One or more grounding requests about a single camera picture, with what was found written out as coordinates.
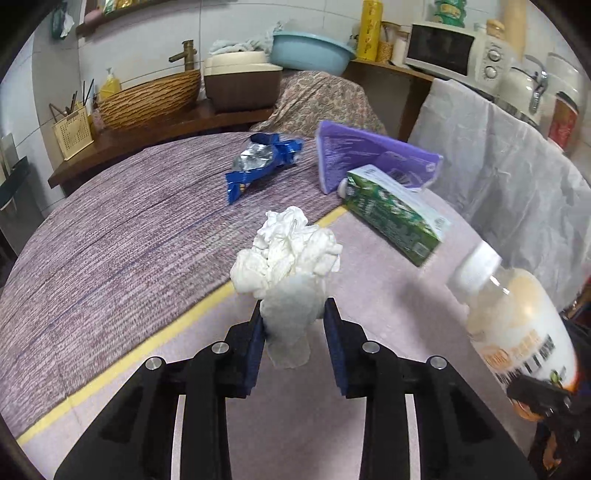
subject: towel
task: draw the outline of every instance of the towel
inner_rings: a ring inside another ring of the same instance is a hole
[[[409,143],[443,155],[430,189],[534,274],[556,308],[591,274],[591,189],[533,127],[453,80],[435,80]]]
[[[263,51],[267,56],[270,56],[273,50],[273,33],[282,29],[283,23],[277,22],[273,28],[267,30],[265,35],[259,35],[244,42],[216,40],[209,49],[209,54],[213,56],[235,51]]]

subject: woven basket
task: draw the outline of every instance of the woven basket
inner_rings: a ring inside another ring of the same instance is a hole
[[[200,81],[199,70],[189,70],[142,83],[105,99],[100,115],[107,127],[138,127],[194,102]]]

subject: white bottle cap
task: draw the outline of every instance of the white bottle cap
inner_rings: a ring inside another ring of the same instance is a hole
[[[482,240],[456,268],[447,281],[447,288],[458,302],[468,303],[470,297],[476,295],[499,268],[501,261],[501,256]]]
[[[341,197],[343,200],[345,200],[347,198],[347,185],[348,184],[349,184],[349,180],[343,179],[340,181],[339,187],[337,188],[337,193],[339,194],[339,197]]]

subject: crumpled tissue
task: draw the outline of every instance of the crumpled tissue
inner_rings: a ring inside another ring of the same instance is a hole
[[[322,316],[325,279],[339,271],[343,246],[330,229],[308,225],[298,207],[266,215],[252,248],[238,252],[230,277],[238,293],[262,299],[273,364],[295,368],[310,358],[306,329]]]

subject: wooden shelf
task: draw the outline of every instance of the wooden shelf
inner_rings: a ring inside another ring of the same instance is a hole
[[[212,129],[232,130],[233,127],[250,126],[267,120],[272,113],[272,108],[250,112],[216,113],[209,100],[201,100],[192,108],[155,118],[142,127],[129,130],[106,129],[84,150],[70,160],[63,161],[47,183],[51,188],[64,186],[68,181],[92,171],[95,167],[106,168],[113,162],[116,163],[151,145],[194,136]]]
[[[364,65],[371,65],[373,67],[379,67],[381,69],[392,70],[393,72],[402,73],[404,75],[409,75],[411,77],[427,80],[429,82],[432,82],[435,79],[435,77],[432,77],[431,75],[427,75],[426,73],[418,72],[418,71],[412,70],[412,69],[405,69],[402,67],[397,67],[396,65],[390,65],[389,63],[378,63],[377,61],[362,60],[362,59],[354,59],[353,61],[355,63],[362,63]]]
[[[163,4],[166,2],[170,2],[172,0],[140,0],[138,3],[130,5],[125,8],[120,8],[117,10],[113,10],[108,14],[103,14],[97,21],[95,21],[92,25],[86,25],[84,23],[78,25],[76,27],[76,36],[77,37],[87,37],[88,35],[92,35],[97,27],[104,25],[106,23],[112,22],[113,20],[124,17],[125,15],[129,15],[133,12],[137,12],[138,10],[143,10],[144,8],[152,7],[154,5]],[[96,0],[88,0],[86,3],[86,11],[85,15],[94,10],[96,8]]]

